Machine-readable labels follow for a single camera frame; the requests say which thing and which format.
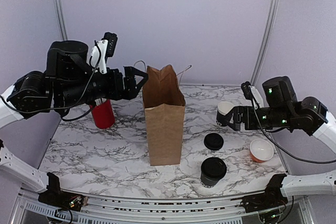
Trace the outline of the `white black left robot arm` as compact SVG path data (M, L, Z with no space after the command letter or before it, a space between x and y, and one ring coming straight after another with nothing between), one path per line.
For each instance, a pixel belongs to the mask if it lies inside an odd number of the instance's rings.
M60 117L56 112L40 113L1 129L1 140L18 158L38 168L53 137ZM8 223L22 183L1 171L1 223Z

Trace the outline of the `black paper coffee cup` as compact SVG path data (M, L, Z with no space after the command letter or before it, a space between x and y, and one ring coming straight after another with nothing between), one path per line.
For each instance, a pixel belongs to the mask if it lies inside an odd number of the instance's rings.
M201 164L201 183L207 188L214 187L227 173L225 162L218 157L209 157Z
M224 116L234 107L234 105L227 101L221 101L217 105L216 124L222 126Z

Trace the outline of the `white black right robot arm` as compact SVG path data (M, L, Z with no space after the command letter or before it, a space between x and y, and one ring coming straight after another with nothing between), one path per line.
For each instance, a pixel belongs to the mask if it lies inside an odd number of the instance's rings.
M314 97L303 101L289 101L276 107L261 108L251 106L234 106L229 102L220 102L217 106L219 126L229 126L240 131L244 124L246 130L261 130L263 133L286 129L291 133L302 130L308 140L301 134L291 137L295 141L289 150L280 146L276 140L270 142L280 151L295 159L315 165L335 164L335 160L318 161L317 154L329 151L327 157L335 153L335 117L327 107ZM264 210L287 203L289 197L302 195L335 195L335 171L311 175L294 176L275 174L268 182L263 193L245 196L242 205L246 212Z

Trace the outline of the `brown cardboard box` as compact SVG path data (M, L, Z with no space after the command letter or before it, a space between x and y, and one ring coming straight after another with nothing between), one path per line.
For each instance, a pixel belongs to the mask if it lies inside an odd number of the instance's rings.
M142 101L151 166L181 161L186 101L180 83L184 72L177 74L172 65L146 67L149 79L142 87Z

